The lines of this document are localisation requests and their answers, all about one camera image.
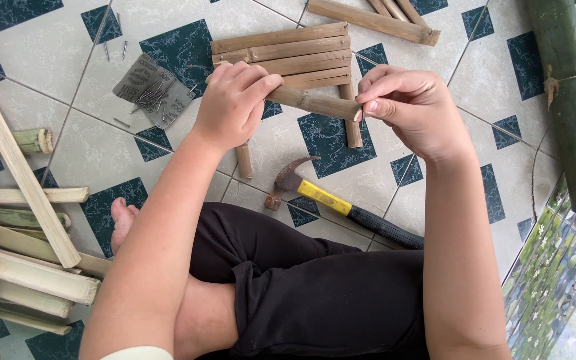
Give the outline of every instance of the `foot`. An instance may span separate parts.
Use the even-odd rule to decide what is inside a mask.
[[[123,197],[116,198],[110,205],[110,215],[115,221],[115,230],[110,239],[110,249],[113,251],[113,255],[117,255],[117,251],[124,243],[126,234],[137,214],[139,214],[139,209],[135,205],[126,206],[126,200]]]

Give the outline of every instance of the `tile floor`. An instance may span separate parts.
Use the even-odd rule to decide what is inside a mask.
[[[338,0],[370,10],[364,0]],[[468,126],[484,178],[488,216],[505,279],[547,203],[561,168],[545,109],[541,62],[523,0],[411,0],[442,34],[435,47],[349,25],[356,83],[376,63],[436,71]],[[305,0],[0,0],[0,108],[14,130],[48,127],[52,156],[29,162],[46,187],[89,186],[84,204],[59,210],[72,219],[76,247],[109,257],[117,196],[139,207],[174,149],[193,125],[204,78],[212,71],[209,41],[334,20],[305,12]],[[124,41],[128,41],[122,59]],[[108,46],[110,61],[104,45]],[[196,98],[165,130],[111,93],[146,52]],[[338,95],[334,88],[316,90]],[[130,125],[125,128],[116,117]],[[348,149],[336,119],[268,102],[250,141],[254,178],[239,177],[233,152],[222,159],[206,201],[265,212],[311,236],[364,250],[396,248],[331,210],[295,194],[276,213],[263,208],[278,171],[308,155],[305,178],[423,235],[426,168],[375,119],[362,124],[364,147]],[[0,187],[14,184],[0,160]],[[41,334],[0,321],[3,359],[75,359],[89,308],[68,319],[68,336]]]

